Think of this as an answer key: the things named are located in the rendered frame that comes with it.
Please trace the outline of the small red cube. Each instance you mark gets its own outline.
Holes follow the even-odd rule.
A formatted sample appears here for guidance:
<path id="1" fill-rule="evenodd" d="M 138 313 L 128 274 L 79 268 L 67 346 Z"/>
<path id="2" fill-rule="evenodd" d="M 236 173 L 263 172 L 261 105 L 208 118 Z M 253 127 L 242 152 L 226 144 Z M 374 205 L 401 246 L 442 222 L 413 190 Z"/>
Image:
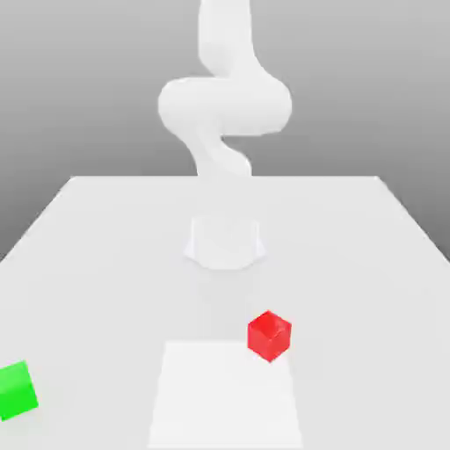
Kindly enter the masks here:
<path id="1" fill-rule="evenodd" d="M 262 359 L 273 362 L 291 343 L 292 324 L 266 310 L 248 323 L 247 346 Z"/>

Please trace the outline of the small green cube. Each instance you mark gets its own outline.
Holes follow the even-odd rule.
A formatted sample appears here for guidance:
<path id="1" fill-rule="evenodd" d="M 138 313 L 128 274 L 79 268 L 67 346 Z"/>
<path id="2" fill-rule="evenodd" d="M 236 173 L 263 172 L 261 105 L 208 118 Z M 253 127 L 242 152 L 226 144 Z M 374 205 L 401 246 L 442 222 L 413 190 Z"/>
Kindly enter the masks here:
<path id="1" fill-rule="evenodd" d="M 39 406 L 27 363 L 0 368 L 0 420 L 6 421 Z"/>

